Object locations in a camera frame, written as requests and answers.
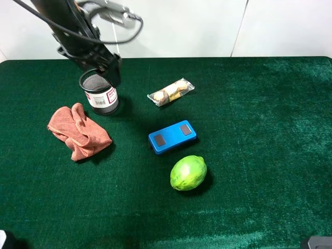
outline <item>black cable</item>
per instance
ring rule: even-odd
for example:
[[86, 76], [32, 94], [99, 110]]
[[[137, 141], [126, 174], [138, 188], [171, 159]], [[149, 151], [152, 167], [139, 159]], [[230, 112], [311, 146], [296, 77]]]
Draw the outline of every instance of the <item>black cable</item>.
[[46, 22], [49, 25], [52, 25], [54, 27], [57, 27], [58, 29], [62, 30], [63, 32], [66, 32], [67, 34], [70, 34], [72, 36], [75, 36], [77, 38], [86, 40], [88, 42], [92, 42], [92, 43], [97, 43], [97, 44], [106, 44], [106, 45], [115, 45], [115, 44], [125, 44], [128, 42], [131, 42], [132, 40], [134, 40], [139, 33], [142, 31], [143, 28], [143, 19], [138, 17], [135, 14], [132, 13], [128, 13], [128, 17], [130, 17], [131, 19], [137, 20], [141, 23], [140, 28], [138, 29], [138, 31], [132, 36], [130, 37], [128, 40], [121, 40], [121, 41], [102, 41], [102, 40], [97, 40], [97, 39], [91, 39], [88, 38], [86, 36], [80, 35], [76, 32], [73, 32], [69, 29], [66, 29], [65, 27], [58, 25], [57, 23], [53, 22], [52, 20], [48, 19], [47, 17], [44, 17], [43, 15], [41, 15], [38, 11], [34, 10], [33, 8], [31, 8], [29, 5], [27, 5], [26, 3], [20, 1], [20, 0], [13, 0], [15, 3], [17, 3], [18, 5], [22, 6], [24, 9], [26, 9], [27, 11], [29, 11], [30, 13], [32, 13], [33, 15], [35, 15], [36, 17], [42, 19], [44, 22]]

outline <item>white wall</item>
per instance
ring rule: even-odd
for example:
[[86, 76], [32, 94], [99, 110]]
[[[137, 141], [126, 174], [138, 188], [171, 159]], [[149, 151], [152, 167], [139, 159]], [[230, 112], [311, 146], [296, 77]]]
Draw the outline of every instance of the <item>white wall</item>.
[[[47, 24], [11, 0], [2, 1], [0, 61], [63, 58]], [[145, 21], [140, 36], [120, 46], [124, 58], [332, 57], [331, 0], [248, 0], [245, 13], [247, 0], [114, 1]], [[99, 18], [95, 23], [103, 40], [114, 39], [111, 24]], [[116, 33], [119, 39], [130, 35], [119, 27]], [[109, 49], [117, 51], [115, 46]]]

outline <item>blue case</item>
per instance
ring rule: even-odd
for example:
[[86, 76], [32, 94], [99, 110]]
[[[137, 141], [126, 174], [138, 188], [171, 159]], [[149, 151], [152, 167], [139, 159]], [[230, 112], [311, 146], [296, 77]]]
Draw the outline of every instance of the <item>blue case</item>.
[[149, 134], [149, 141], [157, 154], [196, 138], [196, 132], [187, 120]]

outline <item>plastic wrapper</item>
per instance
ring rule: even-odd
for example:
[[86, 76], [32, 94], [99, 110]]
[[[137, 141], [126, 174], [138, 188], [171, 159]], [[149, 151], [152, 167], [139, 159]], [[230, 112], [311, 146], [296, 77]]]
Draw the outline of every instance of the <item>plastic wrapper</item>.
[[189, 81], [182, 78], [157, 92], [149, 94], [147, 97], [157, 106], [162, 106], [182, 97], [193, 89], [195, 87]]

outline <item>crumpled cloth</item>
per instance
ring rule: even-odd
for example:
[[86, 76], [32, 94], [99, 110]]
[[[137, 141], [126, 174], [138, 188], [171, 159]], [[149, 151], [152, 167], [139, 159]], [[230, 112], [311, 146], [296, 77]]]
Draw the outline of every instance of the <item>crumpled cloth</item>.
[[91, 157], [112, 143], [107, 132], [85, 115], [80, 103], [71, 109], [67, 106], [59, 108], [47, 129], [73, 151], [74, 161]]

